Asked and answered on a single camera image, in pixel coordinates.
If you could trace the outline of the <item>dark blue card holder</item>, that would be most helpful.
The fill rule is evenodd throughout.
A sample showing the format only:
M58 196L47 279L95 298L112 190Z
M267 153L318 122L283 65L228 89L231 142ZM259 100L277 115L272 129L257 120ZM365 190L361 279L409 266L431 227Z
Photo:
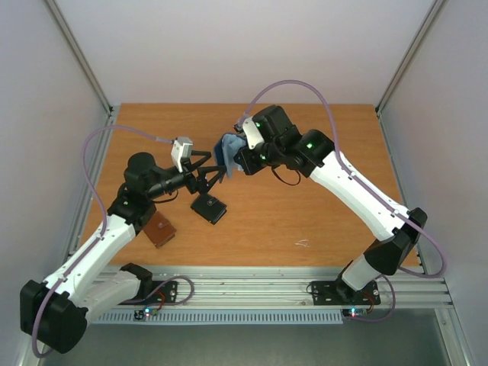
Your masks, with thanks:
M247 146L245 138L234 133L225 133L213 148L213 157L217 165L224 165L226 176L231 178L235 170L242 171L241 165L234 161L238 151Z

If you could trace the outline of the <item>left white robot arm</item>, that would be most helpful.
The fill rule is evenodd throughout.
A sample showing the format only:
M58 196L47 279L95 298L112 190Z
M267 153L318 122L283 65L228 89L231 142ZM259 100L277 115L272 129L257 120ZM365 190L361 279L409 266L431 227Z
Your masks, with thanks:
M207 166L209 152L197 151L199 160L184 154L171 168L160 168L152 154L132 155L111 206L85 244L41 282L28 281L20 292L21 330L37 344L66 353L81 340L88 325L111 308L146 303L158 286L151 271L133 263L122 266L112 279L94 285L108 262L147 226L155 223L156 204L164 195L187 188L204 196L226 173L223 165Z

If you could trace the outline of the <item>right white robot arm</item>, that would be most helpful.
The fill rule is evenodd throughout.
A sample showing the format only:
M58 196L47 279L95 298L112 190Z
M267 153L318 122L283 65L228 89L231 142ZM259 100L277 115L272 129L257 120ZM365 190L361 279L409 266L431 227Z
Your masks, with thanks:
M235 162L246 175L283 165L333 193L373 233L375 240L338 275L333 292L352 304L380 275L393 275L418 242L427 221L420 209L408 209L368 181L334 142L319 130L300 133L284 109L272 105L236 124L246 141Z

